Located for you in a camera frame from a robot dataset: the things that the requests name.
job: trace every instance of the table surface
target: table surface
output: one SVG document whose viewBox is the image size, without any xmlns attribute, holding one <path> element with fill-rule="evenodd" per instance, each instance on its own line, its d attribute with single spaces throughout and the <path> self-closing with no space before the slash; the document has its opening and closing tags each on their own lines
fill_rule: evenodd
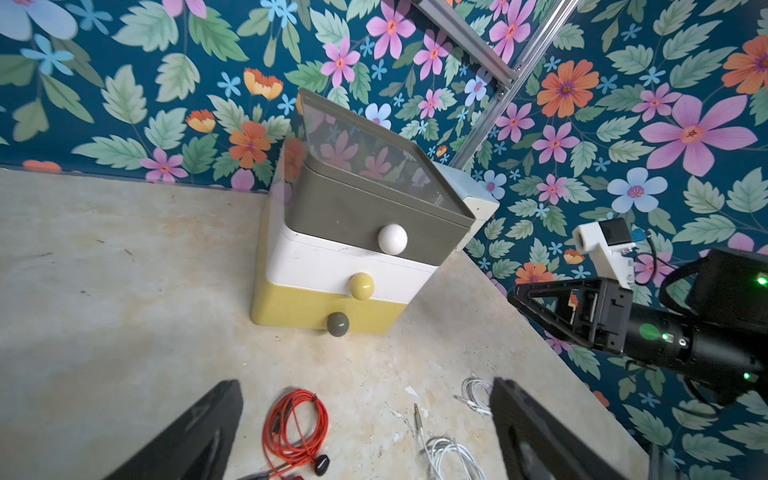
<svg viewBox="0 0 768 480">
<path fill-rule="evenodd" d="M 389 410 L 411 419 L 414 402 L 506 478 L 491 419 L 453 398 L 471 374 L 514 379 L 647 477 L 640 446 L 462 252 L 386 336 L 254 325 L 264 199 L 0 170 L 0 478 L 103 478 L 222 379 L 244 397 L 227 480 L 266 465 L 263 420 L 290 386 L 329 411 L 328 478 L 426 478 Z"/>
</svg>

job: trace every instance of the floral wallpaper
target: floral wallpaper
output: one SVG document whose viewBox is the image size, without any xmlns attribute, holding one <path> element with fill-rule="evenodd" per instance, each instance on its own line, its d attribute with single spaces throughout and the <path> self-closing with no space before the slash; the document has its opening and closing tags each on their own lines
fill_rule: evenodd
<svg viewBox="0 0 768 480">
<path fill-rule="evenodd" d="M 467 253 L 504 295 L 585 278 L 594 266 L 571 231 L 623 217 L 660 251 L 653 278 L 646 241 L 634 268 L 634 302 L 655 306 L 664 277 L 711 247 L 768 253 L 766 81 L 768 2 L 582 1 L 497 120 L 491 160 L 472 166 L 501 206 Z M 671 293 L 682 302 L 690 287 Z M 755 392 L 709 406 L 672 372 L 625 368 L 535 327 L 640 444 L 692 480 L 765 478 L 768 406 Z"/>
</svg>

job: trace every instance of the red cable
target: red cable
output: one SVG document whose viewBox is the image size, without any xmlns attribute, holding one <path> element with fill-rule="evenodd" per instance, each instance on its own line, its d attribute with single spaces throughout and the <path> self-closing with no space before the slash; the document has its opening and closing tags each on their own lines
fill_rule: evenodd
<svg viewBox="0 0 768 480">
<path fill-rule="evenodd" d="M 296 407 L 305 402 L 313 402 L 317 408 L 317 427 L 309 438 L 305 439 L 296 418 Z M 293 416 L 296 428 L 301 436 L 301 443 L 295 446 L 288 440 L 288 417 Z M 266 460 L 270 463 L 272 472 L 270 478 L 280 477 L 301 465 L 313 464 L 317 460 L 317 454 L 328 433 L 328 412 L 323 403 L 312 392 L 298 389 L 284 396 L 275 405 L 267 417 L 264 430 L 261 434 L 261 446 Z M 276 456 L 285 463 L 275 468 L 267 452 Z"/>
</svg>

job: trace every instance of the yellow knob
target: yellow knob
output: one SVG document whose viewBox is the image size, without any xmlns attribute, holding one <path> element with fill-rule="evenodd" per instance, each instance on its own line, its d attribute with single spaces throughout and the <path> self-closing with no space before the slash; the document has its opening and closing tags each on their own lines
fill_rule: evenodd
<svg viewBox="0 0 768 480">
<path fill-rule="evenodd" d="M 349 279 L 349 292 L 358 300 L 368 300 L 373 295 L 373 278 L 368 273 L 355 273 Z"/>
</svg>

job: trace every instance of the drawer knob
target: drawer knob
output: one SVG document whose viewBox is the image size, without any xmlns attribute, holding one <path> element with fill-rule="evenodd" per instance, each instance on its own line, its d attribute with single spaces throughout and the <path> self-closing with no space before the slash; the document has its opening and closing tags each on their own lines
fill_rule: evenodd
<svg viewBox="0 0 768 480">
<path fill-rule="evenodd" d="M 387 255 L 399 255 L 408 245 L 406 229 L 397 223 L 390 223 L 379 230 L 379 247 Z"/>
<path fill-rule="evenodd" d="M 349 279 L 349 292 L 358 300 L 368 300 L 373 295 L 373 277 L 360 272 Z"/>
</svg>

